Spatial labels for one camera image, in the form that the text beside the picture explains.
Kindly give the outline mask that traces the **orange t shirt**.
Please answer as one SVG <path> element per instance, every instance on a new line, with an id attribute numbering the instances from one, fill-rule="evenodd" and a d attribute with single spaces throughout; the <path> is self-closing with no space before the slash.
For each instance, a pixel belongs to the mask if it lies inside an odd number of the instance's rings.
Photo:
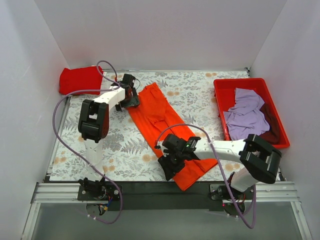
<path id="1" fill-rule="evenodd" d="M 163 154 L 156 149 L 156 141 L 165 129 L 172 125 L 183 124 L 184 121 L 171 107 L 166 97 L 156 83 L 144 87 L 138 94 L 140 105 L 129 107 L 127 110 L 138 130 L 149 144 L 155 155 L 160 158 Z M 214 158 L 203 160 L 186 160 L 185 167 L 178 172 L 173 180 L 182 190 L 187 190 L 200 177 L 218 164 Z"/>

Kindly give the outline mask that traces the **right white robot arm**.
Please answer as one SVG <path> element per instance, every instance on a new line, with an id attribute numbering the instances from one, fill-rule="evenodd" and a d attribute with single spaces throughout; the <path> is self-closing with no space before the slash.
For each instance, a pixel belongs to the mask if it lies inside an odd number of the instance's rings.
<path id="1" fill-rule="evenodd" d="M 166 181 L 173 180 L 186 191 L 209 170 L 226 160 L 243 165 L 227 178 L 227 186 L 220 186 L 217 195 L 223 199 L 238 199 L 258 182 L 274 184 L 282 153 L 256 134 L 246 139 L 208 141 L 191 136 L 185 140 L 170 133 L 155 144 L 160 155 L 158 163 Z"/>

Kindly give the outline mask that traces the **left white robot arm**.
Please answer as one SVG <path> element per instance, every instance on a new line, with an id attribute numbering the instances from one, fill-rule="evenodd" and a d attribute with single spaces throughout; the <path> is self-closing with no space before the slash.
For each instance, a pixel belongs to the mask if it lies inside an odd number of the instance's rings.
<path id="1" fill-rule="evenodd" d="M 87 164 L 84 178 L 79 183 L 95 200 L 106 200 L 113 194 L 112 190 L 107 189 L 102 176 L 103 144 L 109 132 L 110 110 L 115 108 L 121 112 L 123 108 L 140 105 L 136 81 L 136 77 L 126 73 L 120 82 L 113 83 L 105 93 L 82 102 L 78 131 L 84 140 Z"/>

